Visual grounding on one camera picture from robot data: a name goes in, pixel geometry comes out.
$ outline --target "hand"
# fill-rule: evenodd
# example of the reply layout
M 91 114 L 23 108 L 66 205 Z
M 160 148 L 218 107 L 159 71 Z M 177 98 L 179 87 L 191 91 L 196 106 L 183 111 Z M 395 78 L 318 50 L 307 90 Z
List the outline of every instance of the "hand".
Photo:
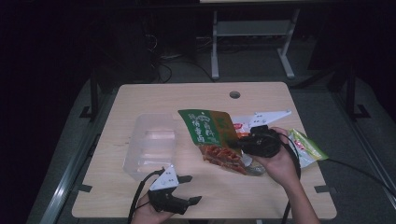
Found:
M 271 129 L 275 130 L 277 133 L 281 133 L 279 137 L 283 143 L 289 143 L 289 139 L 286 137 L 288 136 L 288 131 L 277 127 Z M 262 166 L 265 167 L 268 175 L 283 188 L 300 183 L 291 156 L 283 146 L 281 146 L 279 152 L 272 158 L 249 156 L 255 161 L 261 163 Z
M 155 211 L 154 207 L 149 203 L 147 194 L 139 199 L 137 207 L 131 224 L 160 224 L 173 215 L 173 213 L 169 212 Z

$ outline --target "dark background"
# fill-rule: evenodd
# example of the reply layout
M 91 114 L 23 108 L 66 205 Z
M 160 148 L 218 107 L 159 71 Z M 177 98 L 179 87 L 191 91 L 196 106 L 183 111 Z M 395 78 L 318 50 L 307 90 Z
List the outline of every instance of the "dark background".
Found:
M 353 59 L 358 77 L 372 86 L 378 101 L 396 120 L 395 8 L 394 3 L 384 1 L 375 7 L 324 7 L 319 12 L 303 9 L 294 38 L 313 35 L 318 39 L 313 69 Z M 0 13 L 0 220 L 24 223 L 70 108 L 92 68 L 105 65 L 111 70 L 102 73 L 111 89 L 125 82 L 150 82 L 155 74 L 148 70 L 149 61 L 155 57 L 145 51 L 139 17 L 98 14 L 60 0 L 3 0 Z M 157 29 L 163 42 L 172 40 L 174 31 L 184 30 L 177 33 L 181 37 L 178 41 L 166 44 L 179 46 L 193 56 L 194 36 L 210 35 L 211 13 L 179 13 L 187 19 L 178 21 L 164 13 L 167 20 L 154 22 L 149 29 Z M 125 43 L 122 37 L 129 36 L 134 41 Z M 92 47 L 92 40 L 101 43 L 105 37 L 110 44 L 104 48 L 114 50 L 117 61 L 132 63 L 119 67 Z M 131 71 L 132 76 L 120 75 Z

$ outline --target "green packet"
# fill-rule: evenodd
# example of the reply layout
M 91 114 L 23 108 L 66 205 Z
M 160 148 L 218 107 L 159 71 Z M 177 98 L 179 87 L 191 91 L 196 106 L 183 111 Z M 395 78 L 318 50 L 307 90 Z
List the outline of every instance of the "green packet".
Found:
M 178 110 L 198 146 L 204 161 L 234 170 L 243 175 L 262 175 L 264 167 L 235 147 L 238 140 L 231 117 L 226 112 L 185 109 Z
M 298 151 L 300 165 L 302 168 L 308 166 L 314 161 L 323 161 L 329 158 L 322 150 L 320 150 L 318 145 L 305 134 L 292 129 L 289 130 L 289 138 Z

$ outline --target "forearm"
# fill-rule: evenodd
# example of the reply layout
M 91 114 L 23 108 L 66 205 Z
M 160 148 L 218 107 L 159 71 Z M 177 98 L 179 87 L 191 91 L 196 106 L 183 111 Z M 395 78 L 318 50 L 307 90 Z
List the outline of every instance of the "forearm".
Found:
M 285 187 L 285 191 L 290 201 L 291 213 L 295 223 L 319 223 L 318 216 L 300 182 L 291 187 Z

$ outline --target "person's right hand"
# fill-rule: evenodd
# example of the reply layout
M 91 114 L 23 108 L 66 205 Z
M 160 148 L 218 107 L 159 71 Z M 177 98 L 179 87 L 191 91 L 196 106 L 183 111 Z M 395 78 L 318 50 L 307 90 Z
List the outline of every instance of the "person's right hand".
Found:
M 271 128 L 278 133 L 288 135 L 288 132 L 281 128 Z M 280 140 L 286 144 L 289 143 L 289 139 L 286 136 L 280 135 Z M 272 158 L 264 158 L 258 156 L 252 156 L 255 161 L 259 162 L 264 166 L 266 172 L 271 176 L 278 184 L 284 188 L 288 188 L 300 182 L 294 163 L 291 159 L 289 152 L 282 146 L 279 152 Z

